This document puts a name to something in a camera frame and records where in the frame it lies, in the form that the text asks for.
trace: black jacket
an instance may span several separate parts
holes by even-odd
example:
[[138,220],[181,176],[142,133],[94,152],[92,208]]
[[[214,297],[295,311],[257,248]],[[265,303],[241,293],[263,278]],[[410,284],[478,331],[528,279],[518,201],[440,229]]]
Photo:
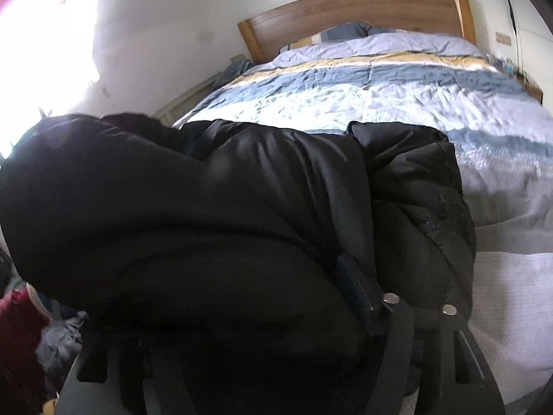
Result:
[[337,379],[364,360],[341,253],[411,305],[471,309],[474,228],[454,147],[428,127],[46,119],[2,166],[0,223],[48,296],[204,332],[266,370]]

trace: wall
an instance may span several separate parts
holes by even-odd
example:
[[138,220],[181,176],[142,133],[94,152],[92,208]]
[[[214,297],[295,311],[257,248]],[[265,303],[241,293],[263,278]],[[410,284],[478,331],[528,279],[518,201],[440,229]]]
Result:
[[530,0],[511,0],[517,28],[519,67],[544,91],[553,114],[553,34]]
[[[154,113],[229,65],[246,48],[236,24],[295,0],[99,0],[94,60],[100,82],[74,110]],[[513,35],[506,0],[470,0],[478,45]]]

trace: bed sheet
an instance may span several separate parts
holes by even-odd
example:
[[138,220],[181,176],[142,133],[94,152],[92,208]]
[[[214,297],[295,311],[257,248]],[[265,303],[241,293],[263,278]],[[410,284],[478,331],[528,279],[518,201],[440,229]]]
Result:
[[477,234],[469,325],[505,403],[553,372],[553,118],[475,46],[389,33],[312,45],[251,69],[175,127],[217,118],[310,132],[352,120],[445,132]]

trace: headboard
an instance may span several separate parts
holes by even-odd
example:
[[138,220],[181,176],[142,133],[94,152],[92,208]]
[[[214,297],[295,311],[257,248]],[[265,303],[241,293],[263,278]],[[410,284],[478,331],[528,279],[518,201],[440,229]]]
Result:
[[349,21],[422,33],[446,33],[476,44],[468,0],[299,0],[238,24],[257,63],[288,44]]

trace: bright window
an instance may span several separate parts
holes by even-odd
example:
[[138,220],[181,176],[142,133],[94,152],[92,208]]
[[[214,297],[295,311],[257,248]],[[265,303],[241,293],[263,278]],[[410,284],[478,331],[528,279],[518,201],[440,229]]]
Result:
[[43,116],[66,113],[99,80],[98,0],[13,0],[0,14],[0,154]]

